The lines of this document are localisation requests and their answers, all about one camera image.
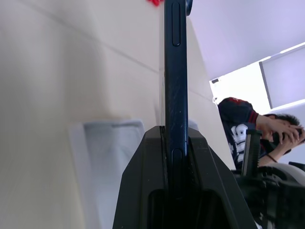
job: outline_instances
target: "ceiling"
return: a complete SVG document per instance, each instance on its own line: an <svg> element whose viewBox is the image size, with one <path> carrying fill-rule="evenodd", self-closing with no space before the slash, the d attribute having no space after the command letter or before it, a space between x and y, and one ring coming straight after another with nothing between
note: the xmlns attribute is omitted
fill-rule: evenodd
<svg viewBox="0 0 305 229"><path fill-rule="evenodd" d="M304 0L193 0L210 79L305 41Z"/></svg>

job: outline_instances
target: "bracelet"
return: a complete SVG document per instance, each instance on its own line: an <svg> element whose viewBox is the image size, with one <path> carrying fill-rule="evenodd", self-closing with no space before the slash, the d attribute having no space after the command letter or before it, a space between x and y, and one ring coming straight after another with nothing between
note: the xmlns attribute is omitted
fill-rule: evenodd
<svg viewBox="0 0 305 229"><path fill-rule="evenodd" d="M277 161L273 157L271 157L269 154L266 154L266 156L269 157L271 160L273 160L274 162L277 163Z"/></svg>

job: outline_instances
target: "beige wall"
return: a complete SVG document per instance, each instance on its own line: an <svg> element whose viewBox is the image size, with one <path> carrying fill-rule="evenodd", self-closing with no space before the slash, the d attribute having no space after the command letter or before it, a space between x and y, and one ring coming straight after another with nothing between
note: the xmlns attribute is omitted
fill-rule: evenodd
<svg viewBox="0 0 305 229"><path fill-rule="evenodd" d="M160 121L161 18L145 0L0 1L1 229L85 228L67 126ZM188 25L190 118L231 166Z"/></svg>

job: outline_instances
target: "person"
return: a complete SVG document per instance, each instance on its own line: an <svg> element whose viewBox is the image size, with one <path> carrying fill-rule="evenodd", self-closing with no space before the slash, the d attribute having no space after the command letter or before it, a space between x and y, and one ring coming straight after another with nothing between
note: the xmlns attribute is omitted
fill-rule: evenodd
<svg viewBox="0 0 305 229"><path fill-rule="evenodd" d="M262 131L262 141L273 142L273 134L279 134L279 144L272 152L261 147L259 166L277 162L281 156L305 140L305 131L300 121L293 115L260 115L247 102L236 98L226 98L218 104L225 135L231 149L236 169L241 169L247 129Z"/></svg>

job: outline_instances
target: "black hair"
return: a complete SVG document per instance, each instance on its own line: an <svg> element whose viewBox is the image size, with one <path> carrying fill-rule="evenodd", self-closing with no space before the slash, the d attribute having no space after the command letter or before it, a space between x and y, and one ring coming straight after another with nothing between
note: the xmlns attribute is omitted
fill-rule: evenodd
<svg viewBox="0 0 305 229"><path fill-rule="evenodd" d="M300 120L291 114L265 114L265 116L275 116L275 119L281 119L284 121L288 121L291 125L300 125Z"/></svg>

